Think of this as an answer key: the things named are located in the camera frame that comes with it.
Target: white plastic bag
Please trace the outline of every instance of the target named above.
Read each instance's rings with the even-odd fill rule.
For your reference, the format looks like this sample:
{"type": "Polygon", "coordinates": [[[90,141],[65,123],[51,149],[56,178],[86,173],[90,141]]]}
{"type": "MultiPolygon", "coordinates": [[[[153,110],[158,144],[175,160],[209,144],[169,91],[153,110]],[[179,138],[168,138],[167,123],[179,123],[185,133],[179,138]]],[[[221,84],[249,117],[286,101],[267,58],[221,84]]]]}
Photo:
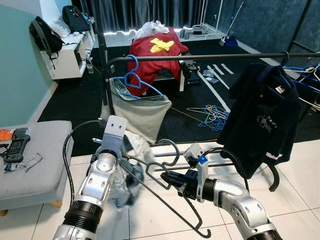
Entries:
{"type": "Polygon", "coordinates": [[[161,24],[160,21],[148,21],[135,33],[133,39],[140,39],[143,37],[153,36],[157,33],[167,34],[169,32],[169,28],[165,27],[164,24],[161,24]]]}
{"type": "Polygon", "coordinates": [[[68,37],[71,32],[68,25],[61,19],[54,20],[50,26],[63,39],[68,37]]]}

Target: metal hanger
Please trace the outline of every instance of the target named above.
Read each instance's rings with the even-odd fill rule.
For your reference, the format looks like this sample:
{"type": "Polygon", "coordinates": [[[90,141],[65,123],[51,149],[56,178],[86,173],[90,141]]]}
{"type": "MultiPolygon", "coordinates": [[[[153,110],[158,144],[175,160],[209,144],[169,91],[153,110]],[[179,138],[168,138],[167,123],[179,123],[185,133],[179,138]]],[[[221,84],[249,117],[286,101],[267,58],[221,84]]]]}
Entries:
{"type": "Polygon", "coordinates": [[[284,70],[287,72],[296,72],[296,73],[313,73],[313,75],[315,76],[316,79],[311,78],[312,80],[316,80],[320,82],[320,78],[317,76],[316,72],[317,69],[320,67],[320,63],[318,65],[314,65],[314,66],[307,66],[306,68],[302,68],[302,67],[294,67],[294,66],[284,66],[284,70]]]}
{"type": "MultiPolygon", "coordinates": [[[[134,59],[135,61],[135,68],[133,68],[131,71],[127,72],[124,76],[117,76],[117,77],[114,77],[113,79],[114,80],[124,80],[124,85],[128,86],[128,87],[133,87],[133,88],[136,88],[136,89],[141,89],[141,84],[144,84],[146,86],[148,86],[149,88],[151,88],[152,90],[154,90],[157,94],[159,94],[160,96],[163,96],[163,94],[158,91],[154,86],[146,83],[145,81],[142,81],[140,79],[140,77],[135,73],[135,71],[138,69],[139,67],[139,63],[138,63],[138,59],[136,58],[136,56],[132,55],[132,54],[129,54],[127,55],[126,57],[131,57],[134,59]],[[134,84],[130,84],[128,83],[128,77],[130,75],[133,75],[135,76],[137,79],[138,79],[138,85],[134,85],[134,84]]],[[[133,98],[136,98],[136,99],[139,99],[140,97],[138,96],[135,96],[135,95],[132,95],[132,94],[127,94],[127,93],[121,93],[123,95],[126,95],[126,96],[129,96],[129,97],[133,97],[133,98]]]]}
{"type": "MultiPolygon", "coordinates": [[[[135,157],[135,156],[130,156],[130,155],[126,155],[123,154],[122,157],[127,158],[127,159],[134,159],[137,160],[138,162],[140,162],[141,164],[146,165],[146,169],[145,169],[145,173],[152,178],[156,183],[158,183],[160,186],[162,186],[163,188],[165,188],[166,190],[169,190],[171,187],[171,184],[168,183],[167,186],[165,186],[162,182],[160,182],[158,179],[156,179],[154,176],[152,176],[149,172],[150,166],[151,165],[156,165],[161,167],[164,171],[166,171],[167,173],[169,172],[169,170],[166,168],[166,166],[174,166],[176,165],[176,163],[178,162],[178,159],[180,157],[180,152],[179,149],[177,147],[177,145],[169,140],[169,139],[161,139],[158,143],[160,144],[171,144],[174,147],[175,150],[175,158],[173,160],[173,162],[150,162],[150,163],[146,163],[144,161],[142,161],[141,159],[135,157]]],[[[128,174],[130,174],[133,178],[135,178],[138,182],[140,182],[146,189],[148,189],[154,196],[156,196],[163,204],[165,204],[174,214],[176,214],[181,220],[183,220],[190,228],[192,228],[197,234],[199,234],[201,237],[203,238],[210,238],[211,237],[211,231],[209,229],[207,229],[207,234],[203,234],[202,232],[199,231],[199,228],[201,227],[203,221],[198,213],[198,211],[196,210],[196,208],[193,206],[193,204],[190,202],[190,200],[186,197],[183,197],[184,200],[188,203],[188,205],[191,207],[192,211],[194,212],[194,214],[196,215],[197,219],[198,219],[198,224],[196,226],[193,226],[189,221],[187,221],[182,215],[180,215],[172,206],[170,206],[165,200],[163,200],[156,192],[154,192],[150,187],[148,187],[143,181],[141,181],[138,177],[136,177],[129,169],[128,166],[126,165],[126,161],[121,161],[120,162],[120,166],[126,171],[128,172],[128,174]]]]}

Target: black curtain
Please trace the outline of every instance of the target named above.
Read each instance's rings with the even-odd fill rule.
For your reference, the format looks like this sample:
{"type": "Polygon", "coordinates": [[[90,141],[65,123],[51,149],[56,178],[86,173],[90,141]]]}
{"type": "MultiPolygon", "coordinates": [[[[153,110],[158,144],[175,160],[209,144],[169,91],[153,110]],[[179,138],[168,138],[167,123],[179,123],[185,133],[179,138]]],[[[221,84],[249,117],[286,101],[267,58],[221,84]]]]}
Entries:
{"type": "MultiPolygon", "coordinates": [[[[93,0],[81,0],[84,12],[96,16],[93,0]]],[[[104,32],[125,31],[159,20],[167,27],[191,27],[200,23],[203,0],[100,0],[104,32]]]]}
{"type": "Polygon", "coordinates": [[[167,27],[192,27],[200,23],[204,0],[153,0],[152,18],[167,27]]]}
{"type": "MultiPolygon", "coordinates": [[[[94,1],[82,0],[90,16],[96,16],[94,1]]],[[[129,31],[139,29],[152,20],[152,0],[100,0],[103,31],[129,31]]]]}

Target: robotic arm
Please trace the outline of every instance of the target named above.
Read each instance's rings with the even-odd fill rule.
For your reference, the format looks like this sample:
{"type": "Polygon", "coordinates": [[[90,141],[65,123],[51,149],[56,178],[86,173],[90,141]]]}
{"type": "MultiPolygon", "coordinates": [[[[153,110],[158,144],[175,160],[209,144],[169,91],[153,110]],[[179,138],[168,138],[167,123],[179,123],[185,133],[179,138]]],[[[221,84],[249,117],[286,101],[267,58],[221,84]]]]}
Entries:
{"type": "Polygon", "coordinates": [[[208,178],[208,160],[198,143],[190,146],[183,155],[197,171],[189,169],[186,174],[174,171],[161,174],[163,180],[179,188],[179,196],[200,203],[207,200],[226,210],[245,240],[281,240],[265,209],[247,189],[240,184],[208,178]]]}
{"type": "MultiPolygon", "coordinates": [[[[111,115],[107,121],[101,146],[93,155],[87,176],[64,216],[53,240],[96,240],[96,230],[107,203],[116,166],[121,161],[121,145],[128,121],[111,115]]],[[[198,143],[184,153],[191,167],[185,175],[173,171],[161,177],[178,187],[178,195],[213,202],[234,219],[245,240],[280,240],[275,226],[262,205],[239,184],[208,178],[208,161],[198,143]]]]}
{"type": "Polygon", "coordinates": [[[121,145],[128,121],[111,115],[108,118],[101,146],[93,155],[88,175],[83,180],[54,240],[96,240],[96,231],[107,204],[116,165],[121,160],[121,145]]]}

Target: water bottle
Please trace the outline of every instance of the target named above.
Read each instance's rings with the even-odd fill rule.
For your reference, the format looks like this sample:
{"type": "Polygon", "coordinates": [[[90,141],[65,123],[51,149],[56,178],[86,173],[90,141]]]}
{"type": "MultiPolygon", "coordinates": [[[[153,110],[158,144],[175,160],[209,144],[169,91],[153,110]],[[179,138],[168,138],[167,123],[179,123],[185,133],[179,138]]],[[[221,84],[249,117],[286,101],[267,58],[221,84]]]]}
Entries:
{"type": "Polygon", "coordinates": [[[85,61],[86,61],[86,69],[88,69],[88,73],[89,74],[93,74],[94,73],[94,68],[92,66],[92,62],[91,62],[91,59],[90,59],[89,55],[86,55],[85,61]]]}

